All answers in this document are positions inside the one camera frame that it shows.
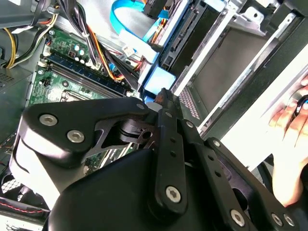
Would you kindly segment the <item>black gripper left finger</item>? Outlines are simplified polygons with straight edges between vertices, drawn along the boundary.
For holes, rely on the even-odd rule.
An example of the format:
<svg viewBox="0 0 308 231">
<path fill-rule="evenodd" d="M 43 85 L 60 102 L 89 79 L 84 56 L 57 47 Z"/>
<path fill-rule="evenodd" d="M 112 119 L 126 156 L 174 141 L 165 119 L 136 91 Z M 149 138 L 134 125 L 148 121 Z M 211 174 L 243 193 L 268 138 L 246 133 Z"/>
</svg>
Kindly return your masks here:
<svg viewBox="0 0 308 231">
<path fill-rule="evenodd" d="M 87 158 L 128 143 L 154 153 L 149 203 L 179 216 L 187 207 L 179 98 L 162 89 L 152 103 L 135 97 L 35 104 L 22 113 L 10 170 L 52 209 L 81 178 Z"/>
</svg>

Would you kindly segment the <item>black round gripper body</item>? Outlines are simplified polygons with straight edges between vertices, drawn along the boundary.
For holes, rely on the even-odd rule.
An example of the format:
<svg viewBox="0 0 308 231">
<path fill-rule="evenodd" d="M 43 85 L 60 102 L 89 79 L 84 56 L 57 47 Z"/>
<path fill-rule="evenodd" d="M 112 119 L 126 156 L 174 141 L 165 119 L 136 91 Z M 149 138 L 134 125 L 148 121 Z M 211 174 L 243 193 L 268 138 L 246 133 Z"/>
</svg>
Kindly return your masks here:
<svg viewBox="0 0 308 231">
<path fill-rule="evenodd" d="M 148 207 L 153 153 L 141 151 L 76 181 L 59 196 L 50 231 L 224 231 L 205 176 L 186 166 L 188 208 L 174 221 L 160 221 Z"/>
</svg>

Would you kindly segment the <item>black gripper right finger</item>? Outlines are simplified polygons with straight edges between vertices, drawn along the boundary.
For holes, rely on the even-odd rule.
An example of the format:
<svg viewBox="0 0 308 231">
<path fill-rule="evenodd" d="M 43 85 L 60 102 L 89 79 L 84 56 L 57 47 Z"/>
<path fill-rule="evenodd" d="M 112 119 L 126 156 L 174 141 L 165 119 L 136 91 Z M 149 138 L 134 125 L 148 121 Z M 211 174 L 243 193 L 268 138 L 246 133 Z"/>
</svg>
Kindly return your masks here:
<svg viewBox="0 0 308 231">
<path fill-rule="evenodd" d="M 184 146 L 206 177 L 219 231 L 302 231 L 304 200 L 289 208 L 274 197 L 274 175 L 268 171 L 258 180 L 216 138 L 202 140 L 196 127 L 182 119 Z"/>
</svg>

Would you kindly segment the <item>person's bare hand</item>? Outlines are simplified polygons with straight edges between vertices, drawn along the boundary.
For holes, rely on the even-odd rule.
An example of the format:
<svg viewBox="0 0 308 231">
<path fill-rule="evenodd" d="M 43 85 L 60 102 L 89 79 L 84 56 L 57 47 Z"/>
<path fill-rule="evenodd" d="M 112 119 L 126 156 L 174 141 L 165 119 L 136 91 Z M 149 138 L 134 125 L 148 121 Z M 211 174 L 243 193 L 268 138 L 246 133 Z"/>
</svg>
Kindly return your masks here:
<svg viewBox="0 0 308 231">
<path fill-rule="evenodd" d="M 302 171 L 308 165 L 308 103 L 296 117 L 297 101 L 292 100 L 269 122 L 273 143 L 274 196 L 285 207 L 299 201 L 304 191 Z"/>
</svg>

